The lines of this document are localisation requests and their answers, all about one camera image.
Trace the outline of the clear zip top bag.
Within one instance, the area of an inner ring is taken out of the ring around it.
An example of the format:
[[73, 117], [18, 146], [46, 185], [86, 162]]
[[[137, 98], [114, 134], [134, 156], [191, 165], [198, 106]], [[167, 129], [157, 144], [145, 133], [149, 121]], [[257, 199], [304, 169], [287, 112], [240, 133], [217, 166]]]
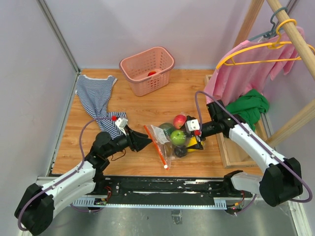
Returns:
[[[154, 125], [145, 125], [144, 128], [154, 143], [155, 149], [157, 150], [158, 155], [159, 155], [159, 157], [163, 163], [163, 167], [168, 170], [171, 166], [171, 161], [173, 159], [178, 158], [174, 155], [174, 151], [173, 151], [172, 155], [167, 155], [166, 151], [165, 151], [166, 145], [172, 145], [173, 150], [174, 150], [175, 146], [177, 146], [177, 145], [174, 145], [171, 143], [171, 140], [170, 140], [171, 134], [164, 132], [161, 128], [159, 128], [158, 126], [154, 126]], [[185, 133], [185, 135], [187, 137], [185, 144], [182, 146], [187, 147], [187, 144], [189, 143], [190, 139], [192, 137], [197, 138], [197, 136], [191, 135], [186, 130], [182, 130], [182, 131]]]

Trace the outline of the fake red-yellow mango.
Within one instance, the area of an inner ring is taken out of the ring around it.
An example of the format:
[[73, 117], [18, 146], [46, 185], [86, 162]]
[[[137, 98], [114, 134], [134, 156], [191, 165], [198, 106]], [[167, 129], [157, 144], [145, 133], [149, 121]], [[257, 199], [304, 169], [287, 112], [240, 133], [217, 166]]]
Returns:
[[152, 76], [152, 75], [154, 75], [154, 74], [156, 74], [157, 72], [156, 71], [150, 71], [149, 73], [148, 73], [148, 77], [149, 76]]

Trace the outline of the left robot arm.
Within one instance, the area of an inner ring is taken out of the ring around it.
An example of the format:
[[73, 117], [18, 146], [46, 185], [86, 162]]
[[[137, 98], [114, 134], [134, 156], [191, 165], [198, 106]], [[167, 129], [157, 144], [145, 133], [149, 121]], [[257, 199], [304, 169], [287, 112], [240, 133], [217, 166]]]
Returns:
[[107, 132], [96, 135], [90, 152], [72, 170], [43, 185], [28, 186], [15, 210], [21, 231], [37, 236], [44, 232], [53, 219], [78, 198], [105, 190], [101, 179], [103, 171], [110, 164], [109, 157], [126, 148], [139, 152], [152, 140], [148, 135], [130, 128], [114, 139]]

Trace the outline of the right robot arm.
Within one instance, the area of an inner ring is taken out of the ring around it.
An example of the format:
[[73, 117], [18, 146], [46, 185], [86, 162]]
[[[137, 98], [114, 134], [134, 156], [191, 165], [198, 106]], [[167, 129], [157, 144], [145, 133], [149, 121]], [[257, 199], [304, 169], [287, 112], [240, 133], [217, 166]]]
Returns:
[[207, 109], [210, 122], [200, 124], [194, 117], [187, 116], [182, 125], [190, 137], [196, 138], [192, 149], [202, 149], [202, 141], [222, 133], [241, 147], [263, 172], [262, 176], [241, 170], [226, 174], [223, 191], [227, 196], [233, 197], [242, 190], [260, 195], [268, 205], [275, 207], [302, 194], [301, 165], [296, 158], [286, 158], [268, 146], [243, 119], [228, 113], [222, 101], [207, 104]]

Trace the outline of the fake yellow lemon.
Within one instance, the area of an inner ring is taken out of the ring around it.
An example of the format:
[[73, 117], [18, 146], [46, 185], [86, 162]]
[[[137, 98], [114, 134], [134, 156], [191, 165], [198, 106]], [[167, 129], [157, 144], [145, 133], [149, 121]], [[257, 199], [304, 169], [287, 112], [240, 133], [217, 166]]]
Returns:
[[187, 150], [188, 152], [192, 152], [194, 150], [199, 150], [199, 143], [195, 137], [192, 137], [187, 144]]

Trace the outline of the fake green lime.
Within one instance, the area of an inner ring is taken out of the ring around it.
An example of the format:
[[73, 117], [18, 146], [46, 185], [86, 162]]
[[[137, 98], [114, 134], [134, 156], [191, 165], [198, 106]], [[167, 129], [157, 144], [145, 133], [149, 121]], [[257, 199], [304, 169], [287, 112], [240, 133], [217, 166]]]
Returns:
[[182, 146], [186, 142], [186, 135], [182, 130], [175, 130], [170, 135], [171, 143], [177, 146]]

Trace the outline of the fake dark purple fruit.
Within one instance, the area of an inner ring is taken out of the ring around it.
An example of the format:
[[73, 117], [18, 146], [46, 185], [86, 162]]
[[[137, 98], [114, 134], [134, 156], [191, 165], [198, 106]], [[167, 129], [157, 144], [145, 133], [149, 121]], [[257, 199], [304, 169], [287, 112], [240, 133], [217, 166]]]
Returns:
[[178, 158], [185, 157], [188, 153], [188, 150], [185, 146], [175, 146], [174, 148], [174, 155]]

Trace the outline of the fake brown kiwi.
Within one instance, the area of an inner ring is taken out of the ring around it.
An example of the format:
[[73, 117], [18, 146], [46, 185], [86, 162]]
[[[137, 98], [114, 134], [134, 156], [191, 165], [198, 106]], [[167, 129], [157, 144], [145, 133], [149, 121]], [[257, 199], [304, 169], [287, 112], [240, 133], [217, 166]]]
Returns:
[[166, 145], [165, 151], [166, 151], [167, 155], [172, 155], [173, 154], [173, 146], [172, 145]]

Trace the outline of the green tank top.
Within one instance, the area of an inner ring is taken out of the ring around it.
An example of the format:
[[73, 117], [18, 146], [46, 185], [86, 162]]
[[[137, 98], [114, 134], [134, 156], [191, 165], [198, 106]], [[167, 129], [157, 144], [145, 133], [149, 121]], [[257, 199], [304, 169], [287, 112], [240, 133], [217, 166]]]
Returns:
[[255, 124], [260, 120], [261, 114], [269, 111], [270, 103], [261, 93], [252, 89], [225, 108], [231, 114], [239, 115], [255, 131]]

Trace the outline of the blue white striped shirt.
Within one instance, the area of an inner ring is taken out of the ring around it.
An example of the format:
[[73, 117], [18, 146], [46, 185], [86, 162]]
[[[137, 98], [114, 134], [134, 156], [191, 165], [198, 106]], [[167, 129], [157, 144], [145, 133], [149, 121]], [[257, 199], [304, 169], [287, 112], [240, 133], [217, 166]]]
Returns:
[[83, 108], [92, 118], [98, 118], [96, 122], [100, 130], [108, 132], [113, 139], [123, 133], [115, 125], [112, 117], [127, 117], [125, 112], [108, 111], [108, 104], [116, 82], [117, 78], [112, 75], [105, 79], [80, 75], [76, 83], [76, 95]]

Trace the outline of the pink plastic basket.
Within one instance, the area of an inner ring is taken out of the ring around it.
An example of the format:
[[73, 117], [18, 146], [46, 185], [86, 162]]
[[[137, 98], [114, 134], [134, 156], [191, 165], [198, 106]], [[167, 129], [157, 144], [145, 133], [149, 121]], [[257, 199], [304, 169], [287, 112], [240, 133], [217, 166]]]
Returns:
[[[133, 93], [144, 96], [169, 84], [175, 59], [164, 47], [152, 47], [120, 61], [119, 68]], [[149, 76], [150, 71], [157, 73]]]

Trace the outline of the pink shirt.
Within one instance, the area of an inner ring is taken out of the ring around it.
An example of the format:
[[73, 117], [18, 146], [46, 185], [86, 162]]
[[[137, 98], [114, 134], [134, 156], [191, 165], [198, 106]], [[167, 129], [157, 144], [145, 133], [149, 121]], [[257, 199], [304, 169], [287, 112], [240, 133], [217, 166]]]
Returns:
[[[282, 33], [281, 35], [283, 41], [290, 41], [286, 33]], [[246, 40], [230, 50], [223, 58], [242, 48], [259, 43], [274, 42], [277, 38], [278, 36], [264, 42]], [[280, 58], [298, 56], [298, 52], [294, 46], [293, 49], [281, 48], [275, 50], [273, 55]], [[236, 66], [223, 65], [219, 70], [215, 69], [211, 79], [205, 86], [204, 92], [217, 100], [222, 100], [224, 105], [228, 105], [252, 89], [262, 92], [268, 78], [273, 80], [280, 72], [283, 72], [285, 75], [288, 74], [293, 64], [294, 61], [280, 61]]]

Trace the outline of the yellow clothes hanger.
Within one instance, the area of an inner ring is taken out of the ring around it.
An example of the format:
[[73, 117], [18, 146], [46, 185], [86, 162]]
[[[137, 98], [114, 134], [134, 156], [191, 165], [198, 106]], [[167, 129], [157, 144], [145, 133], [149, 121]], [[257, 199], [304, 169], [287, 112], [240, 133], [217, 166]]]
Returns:
[[268, 63], [268, 62], [280, 62], [280, 61], [295, 61], [301, 60], [300, 56], [288, 56], [286, 58], [280, 58], [274, 56], [274, 51], [281, 48], [293, 49], [293, 43], [291, 41], [283, 41], [282, 35], [280, 33], [280, 28], [286, 23], [293, 23], [297, 26], [297, 21], [295, 19], [288, 19], [280, 23], [276, 28], [276, 34], [278, 36], [277, 40], [274, 42], [259, 43], [253, 46], [242, 48], [235, 51], [228, 56], [221, 59], [217, 64], [216, 70], [219, 70], [224, 66], [236, 66], [236, 65], [247, 65], [247, 64], [257, 64], [257, 63]]

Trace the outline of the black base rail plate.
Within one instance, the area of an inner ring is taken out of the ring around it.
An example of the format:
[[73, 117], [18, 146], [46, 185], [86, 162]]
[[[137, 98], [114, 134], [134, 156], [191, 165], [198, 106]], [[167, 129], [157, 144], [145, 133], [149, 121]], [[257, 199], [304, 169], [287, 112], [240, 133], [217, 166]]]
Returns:
[[246, 191], [229, 189], [223, 178], [100, 177], [89, 205], [109, 207], [214, 207], [218, 198], [250, 198]]

